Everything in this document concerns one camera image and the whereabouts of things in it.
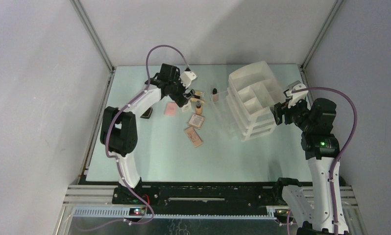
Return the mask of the clear acrylic drawer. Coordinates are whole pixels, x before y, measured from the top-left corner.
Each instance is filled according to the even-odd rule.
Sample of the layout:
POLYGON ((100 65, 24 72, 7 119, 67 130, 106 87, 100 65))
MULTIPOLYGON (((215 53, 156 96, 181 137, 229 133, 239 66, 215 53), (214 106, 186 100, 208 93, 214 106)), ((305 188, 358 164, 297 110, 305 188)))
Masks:
POLYGON ((230 138, 243 140, 242 131, 232 112, 230 105, 230 96, 228 91, 219 92, 219 100, 216 103, 211 101, 215 117, 220 129, 230 138))

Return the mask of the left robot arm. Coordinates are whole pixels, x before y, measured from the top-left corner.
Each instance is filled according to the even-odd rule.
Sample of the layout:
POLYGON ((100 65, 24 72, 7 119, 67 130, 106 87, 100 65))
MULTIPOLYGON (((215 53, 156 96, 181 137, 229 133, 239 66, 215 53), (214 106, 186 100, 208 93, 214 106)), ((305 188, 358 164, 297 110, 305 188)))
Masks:
POLYGON ((119 183, 126 187, 123 196, 129 203, 137 204, 143 197, 143 191, 136 187, 141 181, 134 158, 138 143, 137 118, 166 96, 178 107, 185 106, 195 94, 190 89, 195 79, 197 75, 190 68, 180 71, 176 66, 162 64, 159 72, 149 77, 127 104, 121 108, 105 108, 100 142, 104 145, 107 158, 116 162, 119 183))

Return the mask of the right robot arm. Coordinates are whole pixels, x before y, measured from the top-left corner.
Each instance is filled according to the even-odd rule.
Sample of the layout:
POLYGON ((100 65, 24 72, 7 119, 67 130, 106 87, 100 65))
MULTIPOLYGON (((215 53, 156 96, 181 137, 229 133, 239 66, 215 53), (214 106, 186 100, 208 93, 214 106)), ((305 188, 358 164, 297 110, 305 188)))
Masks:
POLYGON ((284 102, 271 109, 277 124, 293 123, 302 131, 301 146, 312 176, 312 205, 297 179, 279 178, 272 192, 277 204, 289 206, 298 235, 349 234, 342 210, 339 166, 332 165, 340 153, 339 142, 331 133, 336 107, 333 101, 318 98, 311 108, 301 99, 294 106, 284 102))

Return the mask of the white plastic drawer organizer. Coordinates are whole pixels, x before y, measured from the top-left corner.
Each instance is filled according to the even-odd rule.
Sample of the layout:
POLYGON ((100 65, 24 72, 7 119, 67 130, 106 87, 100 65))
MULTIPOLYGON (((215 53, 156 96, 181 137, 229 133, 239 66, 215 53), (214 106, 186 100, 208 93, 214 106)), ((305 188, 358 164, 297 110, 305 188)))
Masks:
POLYGON ((285 96, 267 62, 260 61, 229 75, 226 101, 241 131, 241 141, 248 141, 274 131, 271 108, 284 102, 285 96))

